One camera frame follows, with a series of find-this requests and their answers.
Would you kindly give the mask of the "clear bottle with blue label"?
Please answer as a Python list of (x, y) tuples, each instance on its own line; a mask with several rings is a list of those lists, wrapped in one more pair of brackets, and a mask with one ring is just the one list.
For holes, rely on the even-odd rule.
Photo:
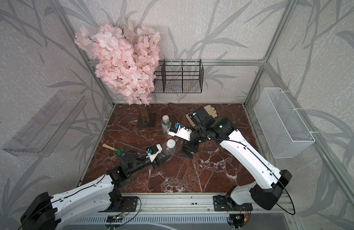
[(166, 144), (162, 146), (162, 152), (158, 154), (159, 161), (162, 164), (165, 164), (166, 162), (170, 161), (173, 155), (176, 152), (176, 147), (169, 148)]

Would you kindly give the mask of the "white bottle cap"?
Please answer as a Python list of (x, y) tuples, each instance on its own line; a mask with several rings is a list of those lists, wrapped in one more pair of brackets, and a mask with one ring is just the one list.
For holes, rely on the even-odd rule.
[(162, 117), (162, 121), (163, 121), (164, 123), (168, 123), (168, 122), (170, 121), (169, 116), (168, 116), (168, 115), (164, 115), (164, 116)]
[(167, 148), (173, 149), (176, 146), (176, 142), (173, 139), (169, 139), (166, 143)]

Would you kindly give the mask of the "clear bottle with yellow label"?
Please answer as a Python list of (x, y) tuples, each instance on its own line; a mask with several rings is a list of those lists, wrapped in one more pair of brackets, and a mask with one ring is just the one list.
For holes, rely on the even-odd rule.
[(162, 130), (163, 130), (163, 135), (165, 137), (168, 137), (168, 130), (169, 130), (170, 127), (171, 127), (171, 122), (170, 121), (168, 123), (164, 123), (162, 121)]

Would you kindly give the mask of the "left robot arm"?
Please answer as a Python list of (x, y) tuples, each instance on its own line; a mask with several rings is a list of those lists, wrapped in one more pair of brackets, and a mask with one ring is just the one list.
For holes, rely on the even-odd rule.
[(166, 153), (139, 156), (135, 151), (126, 152), (118, 166), (85, 185), (52, 196), (47, 192), (39, 194), (21, 216), (19, 229), (59, 230), (96, 212), (131, 211), (120, 188), (139, 171), (149, 166), (158, 169), (170, 158)]

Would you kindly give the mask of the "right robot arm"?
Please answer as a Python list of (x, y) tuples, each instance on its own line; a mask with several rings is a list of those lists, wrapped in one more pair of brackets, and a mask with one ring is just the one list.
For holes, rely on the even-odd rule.
[(227, 192), (225, 201), (230, 209), (256, 203), (265, 210), (271, 210), (277, 205), (292, 178), (288, 170), (280, 170), (268, 162), (245, 139), (237, 126), (226, 117), (218, 117), (213, 107), (199, 107), (187, 118), (192, 127), (173, 123), (168, 131), (170, 136), (185, 140), (179, 153), (181, 157), (192, 159), (201, 143), (213, 140), (234, 156), (254, 178), (254, 182), (234, 186)]

